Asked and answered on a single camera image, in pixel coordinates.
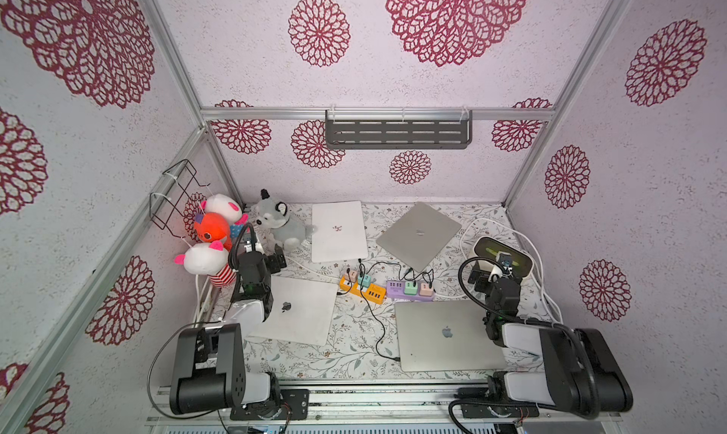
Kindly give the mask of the teal charger plug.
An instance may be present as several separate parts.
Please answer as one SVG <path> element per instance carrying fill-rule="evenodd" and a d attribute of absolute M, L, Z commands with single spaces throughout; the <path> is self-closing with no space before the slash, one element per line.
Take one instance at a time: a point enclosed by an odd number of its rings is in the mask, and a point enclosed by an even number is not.
<path fill-rule="evenodd" d="M 361 289 L 368 290 L 371 286 L 371 277 L 367 274 L 363 275 L 359 280 L 359 286 Z"/>

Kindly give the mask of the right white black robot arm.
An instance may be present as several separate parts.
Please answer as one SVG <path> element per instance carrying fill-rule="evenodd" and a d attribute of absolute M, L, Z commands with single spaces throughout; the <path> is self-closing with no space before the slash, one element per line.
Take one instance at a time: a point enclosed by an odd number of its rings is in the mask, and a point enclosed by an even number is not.
<path fill-rule="evenodd" d="M 574 329 L 554 320 L 520 318 L 521 279 L 512 268 L 488 259 L 489 275 L 479 269 L 483 257 L 467 258 L 457 271 L 465 296 L 486 315 L 488 338 L 501 348 L 515 349 L 541 358 L 540 373 L 497 372 L 488 378 L 484 392 L 460 392 L 450 401 L 450 420 L 462 432 L 467 428 L 456 411 L 512 409 L 524 420 L 545 409 L 594 420 L 604 412 L 628 412 L 634 396 L 626 376 L 602 333 Z"/>

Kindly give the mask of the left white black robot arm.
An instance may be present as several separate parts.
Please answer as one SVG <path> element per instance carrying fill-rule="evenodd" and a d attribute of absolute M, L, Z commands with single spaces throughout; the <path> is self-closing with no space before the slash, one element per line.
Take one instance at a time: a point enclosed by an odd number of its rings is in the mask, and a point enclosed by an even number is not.
<path fill-rule="evenodd" d="M 235 285 L 228 312 L 217 322 L 193 322 L 168 340 L 176 342 L 168 408 L 147 394 L 153 408 L 172 420 L 247 409 L 261 419 L 291 411 L 273 373 L 249 373 L 244 339 L 273 311 L 272 275 L 265 255 L 257 250 L 254 226 L 246 223 L 233 242 L 228 263 Z"/>

